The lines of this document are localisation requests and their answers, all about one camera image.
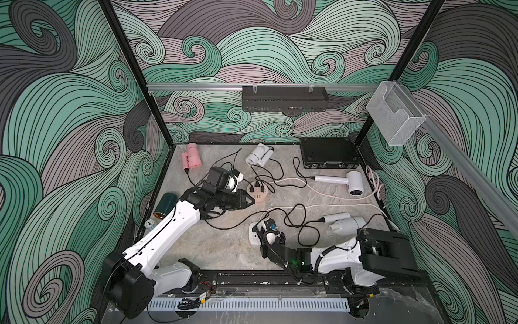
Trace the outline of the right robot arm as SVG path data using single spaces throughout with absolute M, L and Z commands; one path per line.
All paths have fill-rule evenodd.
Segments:
M 314 286 L 319 275 L 345 271 L 352 285 L 372 287 L 382 279 L 414 282 L 422 277 L 408 236 L 362 227 L 356 237 L 326 248 L 286 246 L 286 237 L 272 219 L 254 224 L 262 258 L 287 272 L 298 285 Z

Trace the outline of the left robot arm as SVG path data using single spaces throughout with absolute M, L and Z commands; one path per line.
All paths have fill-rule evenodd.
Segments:
M 199 187 L 186 190 L 159 225 L 122 253 L 112 252 L 101 271 L 103 296 L 133 319 L 150 301 L 164 292 L 184 288 L 194 267 L 187 261 L 155 269 L 176 241 L 214 208 L 226 211 L 247 209 L 256 199 L 246 190 L 217 189 L 207 192 Z

